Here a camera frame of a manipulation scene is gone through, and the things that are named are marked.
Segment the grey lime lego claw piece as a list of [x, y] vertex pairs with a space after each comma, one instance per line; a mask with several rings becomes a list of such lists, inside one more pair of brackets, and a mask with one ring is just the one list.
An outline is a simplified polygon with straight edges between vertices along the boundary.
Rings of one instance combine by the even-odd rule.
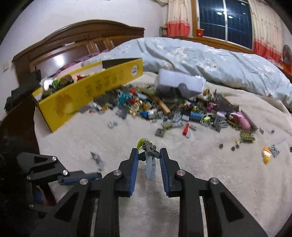
[[145, 162], [145, 175], [147, 180], [155, 178], [156, 160], [160, 159], [157, 146], [148, 138], [142, 138], [137, 144], [138, 150], [143, 150], [138, 154], [138, 160]]

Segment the yellow cardboard toy box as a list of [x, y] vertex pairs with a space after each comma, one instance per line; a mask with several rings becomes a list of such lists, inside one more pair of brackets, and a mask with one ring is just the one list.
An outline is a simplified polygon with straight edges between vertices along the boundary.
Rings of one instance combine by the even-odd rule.
[[70, 73], [74, 82], [37, 103], [52, 132], [71, 119], [80, 108], [105, 92], [143, 75], [142, 58], [96, 62]]

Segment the olive lattice lego piece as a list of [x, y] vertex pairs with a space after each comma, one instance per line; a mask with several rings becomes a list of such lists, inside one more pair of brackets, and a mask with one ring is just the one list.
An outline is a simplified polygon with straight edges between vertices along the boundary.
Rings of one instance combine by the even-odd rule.
[[240, 137], [242, 142], [254, 142], [255, 137], [250, 130], [241, 130]]

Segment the red lego piece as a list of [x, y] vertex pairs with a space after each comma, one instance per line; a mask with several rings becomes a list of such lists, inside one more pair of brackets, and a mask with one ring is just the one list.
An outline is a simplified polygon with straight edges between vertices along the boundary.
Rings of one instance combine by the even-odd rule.
[[184, 136], [187, 135], [188, 130], [189, 130], [189, 126], [190, 126], [189, 123], [186, 123], [186, 124], [185, 124], [184, 129], [183, 129], [183, 133], [182, 133]]

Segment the blue blocky minifigure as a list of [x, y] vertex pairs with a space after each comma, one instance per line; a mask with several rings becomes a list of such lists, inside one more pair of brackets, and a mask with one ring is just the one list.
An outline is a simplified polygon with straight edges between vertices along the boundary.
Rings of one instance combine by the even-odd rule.
[[128, 100], [131, 98], [132, 97], [128, 93], [124, 93], [120, 91], [118, 93], [117, 101], [118, 101], [118, 104], [124, 105], [124, 104], [127, 104]]

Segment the pink lego piece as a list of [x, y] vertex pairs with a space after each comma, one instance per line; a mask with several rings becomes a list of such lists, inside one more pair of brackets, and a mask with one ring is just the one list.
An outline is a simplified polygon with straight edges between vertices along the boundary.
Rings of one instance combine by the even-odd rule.
[[234, 118], [234, 122], [236, 124], [238, 124], [242, 130], [250, 130], [251, 129], [251, 125], [248, 122], [248, 120], [245, 118], [245, 116], [241, 113], [241, 112], [235, 112], [233, 114]]

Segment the tan long lego brick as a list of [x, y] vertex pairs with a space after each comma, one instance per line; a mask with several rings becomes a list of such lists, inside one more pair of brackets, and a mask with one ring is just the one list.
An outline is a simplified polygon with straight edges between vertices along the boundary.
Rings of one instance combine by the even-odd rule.
[[171, 113], [170, 109], [166, 106], [166, 104], [159, 99], [157, 96], [151, 95], [151, 99], [158, 105], [159, 109], [163, 111], [164, 115], [169, 115]]

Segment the dark wooden headboard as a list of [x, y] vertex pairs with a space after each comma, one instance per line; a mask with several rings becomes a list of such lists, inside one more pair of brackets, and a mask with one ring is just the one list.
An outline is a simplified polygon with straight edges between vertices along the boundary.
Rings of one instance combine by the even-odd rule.
[[13, 57], [19, 84], [34, 70], [43, 77], [53, 74], [52, 60], [63, 56], [64, 63], [92, 53], [112, 49], [126, 41], [144, 37], [145, 29], [109, 20], [87, 20], [63, 27]]

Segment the light blue floral quilt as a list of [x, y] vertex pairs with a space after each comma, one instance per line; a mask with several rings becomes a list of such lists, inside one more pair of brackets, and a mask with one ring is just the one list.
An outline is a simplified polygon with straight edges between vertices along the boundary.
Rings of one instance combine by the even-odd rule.
[[291, 82], [274, 64], [256, 54], [216, 49], [188, 40], [152, 37], [127, 41], [82, 64], [127, 58], [141, 58], [146, 72], [158, 73], [164, 68], [200, 75], [208, 82], [277, 99], [291, 110]]

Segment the red electric fan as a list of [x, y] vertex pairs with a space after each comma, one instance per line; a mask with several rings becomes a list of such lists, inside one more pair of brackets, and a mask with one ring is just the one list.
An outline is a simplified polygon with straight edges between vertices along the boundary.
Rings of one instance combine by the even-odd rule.
[[283, 67], [291, 73], [291, 48], [287, 44], [283, 46], [282, 62]]

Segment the right cream red curtain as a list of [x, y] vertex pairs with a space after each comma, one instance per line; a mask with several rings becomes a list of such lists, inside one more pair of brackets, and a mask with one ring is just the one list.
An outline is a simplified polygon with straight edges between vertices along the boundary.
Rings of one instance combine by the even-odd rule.
[[281, 18], [265, 1], [249, 1], [253, 52], [263, 58], [279, 62], [283, 49]]

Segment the cream red curtain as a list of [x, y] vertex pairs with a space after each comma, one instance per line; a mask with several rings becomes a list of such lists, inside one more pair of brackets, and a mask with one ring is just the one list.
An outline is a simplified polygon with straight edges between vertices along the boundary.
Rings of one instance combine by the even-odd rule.
[[168, 1], [167, 34], [168, 37], [185, 37], [191, 34], [193, 26], [192, 1]]
[[283, 49], [281, 18], [265, 1], [249, 1], [253, 52], [263, 58], [279, 62]]

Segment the left cream red curtain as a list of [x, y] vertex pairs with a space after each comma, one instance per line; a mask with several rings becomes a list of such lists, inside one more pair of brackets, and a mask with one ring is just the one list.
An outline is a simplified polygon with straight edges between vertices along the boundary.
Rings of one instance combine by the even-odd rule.
[[168, 1], [167, 34], [168, 37], [185, 37], [191, 34], [193, 26], [192, 1]]

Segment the window with wooden frame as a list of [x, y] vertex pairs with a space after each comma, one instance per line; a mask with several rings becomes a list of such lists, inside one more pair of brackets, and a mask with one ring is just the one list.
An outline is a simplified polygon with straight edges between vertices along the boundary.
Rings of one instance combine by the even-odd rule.
[[198, 0], [193, 2], [193, 35], [252, 49], [252, 20], [248, 1]]

